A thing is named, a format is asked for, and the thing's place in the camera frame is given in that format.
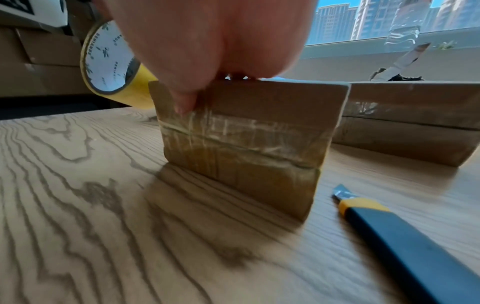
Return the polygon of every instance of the tape strip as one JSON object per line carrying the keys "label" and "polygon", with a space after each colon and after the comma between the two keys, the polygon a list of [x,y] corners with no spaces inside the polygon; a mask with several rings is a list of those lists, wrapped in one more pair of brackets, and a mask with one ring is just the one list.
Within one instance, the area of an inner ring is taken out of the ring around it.
{"label": "tape strip", "polygon": [[149,82],[157,79],[134,57],[115,21],[90,30],[81,50],[80,70],[95,94],[141,109],[154,107]]}

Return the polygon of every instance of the transparent bottle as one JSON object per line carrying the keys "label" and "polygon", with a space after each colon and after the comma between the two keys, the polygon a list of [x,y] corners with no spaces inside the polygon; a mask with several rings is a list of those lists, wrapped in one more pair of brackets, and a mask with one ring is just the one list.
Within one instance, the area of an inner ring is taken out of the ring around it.
{"label": "transparent bottle", "polygon": [[431,4],[432,0],[401,0],[386,38],[388,52],[409,51],[415,47]]}

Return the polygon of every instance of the knife handle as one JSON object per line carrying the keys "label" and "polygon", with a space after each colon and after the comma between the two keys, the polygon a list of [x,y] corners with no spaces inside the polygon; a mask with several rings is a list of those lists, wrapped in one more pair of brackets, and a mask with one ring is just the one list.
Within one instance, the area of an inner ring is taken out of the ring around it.
{"label": "knife handle", "polygon": [[388,208],[366,198],[338,208],[413,303],[480,303],[480,277]]}

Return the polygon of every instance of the building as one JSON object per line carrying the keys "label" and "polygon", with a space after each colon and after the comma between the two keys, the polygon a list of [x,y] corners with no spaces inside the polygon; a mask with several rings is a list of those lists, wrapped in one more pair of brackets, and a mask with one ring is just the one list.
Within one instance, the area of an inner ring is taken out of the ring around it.
{"label": "building", "polygon": [[480,26],[479,0],[444,0],[433,25],[435,31]]}
{"label": "building", "polygon": [[387,36],[402,0],[361,0],[352,40]]}
{"label": "building", "polygon": [[320,44],[350,40],[354,28],[357,7],[350,4],[318,8],[313,18],[306,44]]}
{"label": "building", "polygon": [[437,19],[439,14],[440,8],[430,8],[428,13],[423,21],[423,24],[420,27],[420,31],[422,33],[433,32],[434,31],[434,23]]}

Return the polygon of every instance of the blue sky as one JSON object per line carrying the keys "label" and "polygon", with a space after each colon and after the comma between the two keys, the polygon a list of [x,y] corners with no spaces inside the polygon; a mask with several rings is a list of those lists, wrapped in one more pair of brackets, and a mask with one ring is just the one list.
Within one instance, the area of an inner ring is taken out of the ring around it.
{"label": "blue sky", "polygon": [[[444,0],[433,0],[431,7],[439,7]],[[360,0],[319,0],[318,6],[325,7],[331,6],[333,4],[342,4],[342,3],[350,3],[351,7],[356,7],[360,4]]]}

